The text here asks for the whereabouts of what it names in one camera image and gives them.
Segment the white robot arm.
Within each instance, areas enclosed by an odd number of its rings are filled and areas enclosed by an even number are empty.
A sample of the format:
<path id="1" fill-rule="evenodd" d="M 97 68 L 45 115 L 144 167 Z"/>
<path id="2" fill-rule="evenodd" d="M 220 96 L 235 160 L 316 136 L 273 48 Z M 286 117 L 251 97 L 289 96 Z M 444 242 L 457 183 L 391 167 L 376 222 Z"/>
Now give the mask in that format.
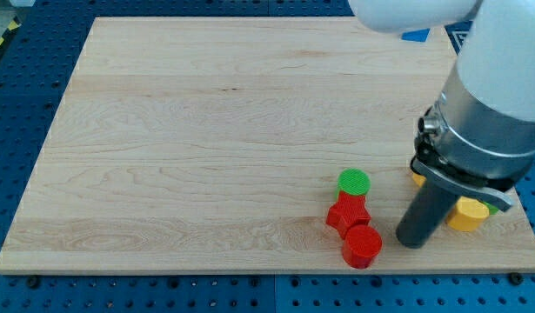
<path id="1" fill-rule="evenodd" d="M 535 0 L 351 0 L 359 22 L 407 32 L 470 21 L 436 102 L 418 119 L 411 169 L 425 182 L 396 229 L 422 247 L 466 196 L 506 211 L 535 158 Z"/>

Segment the silver wrist flange mount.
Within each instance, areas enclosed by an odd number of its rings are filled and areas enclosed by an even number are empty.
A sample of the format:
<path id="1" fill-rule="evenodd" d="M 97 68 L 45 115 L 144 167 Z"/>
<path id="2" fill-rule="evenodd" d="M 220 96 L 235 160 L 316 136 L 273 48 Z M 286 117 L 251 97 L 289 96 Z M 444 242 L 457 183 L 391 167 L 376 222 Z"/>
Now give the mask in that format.
<path id="1" fill-rule="evenodd" d="M 418 119 L 411 168 L 430 184 L 411 203 L 414 209 L 447 211 L 460 196 L 507 211 L 507 191 L 531 168 L 535 121 L 518 119 L 479 101 L 453 67 L 436 102 Z"/>

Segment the green block behind arm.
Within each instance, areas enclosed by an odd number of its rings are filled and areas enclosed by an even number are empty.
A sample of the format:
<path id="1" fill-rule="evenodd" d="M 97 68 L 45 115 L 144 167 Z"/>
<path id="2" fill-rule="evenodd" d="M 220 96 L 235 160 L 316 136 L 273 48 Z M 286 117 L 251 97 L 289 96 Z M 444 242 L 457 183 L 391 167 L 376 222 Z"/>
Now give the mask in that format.
<path id="1" fill-rule="evenodd" d="M 499 209 L 498 209 L 496 206 L 494 206 L 494 205 L 492 205 L 492 204 L 490 204 L 490 203 L 484 202 L 484 205 L 485 205 L 485 206 L 487 207 L 487 209 L 489 210 L 489 214 L 490 214 L 491 216 L 496 215 L 496 214 L 499 212 Z"/>

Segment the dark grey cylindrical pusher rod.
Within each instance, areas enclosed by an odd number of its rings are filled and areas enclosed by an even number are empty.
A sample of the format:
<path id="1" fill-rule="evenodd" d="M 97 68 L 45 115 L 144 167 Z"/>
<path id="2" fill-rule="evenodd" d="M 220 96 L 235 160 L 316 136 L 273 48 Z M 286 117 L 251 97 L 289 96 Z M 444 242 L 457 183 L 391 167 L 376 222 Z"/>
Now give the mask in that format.
<path id="1" fill-rule="evenodd" d="M 422 248 L 458 199 L 459 195 L 425 180 L 396 228 L 398 241 L 410 249 Z"/>

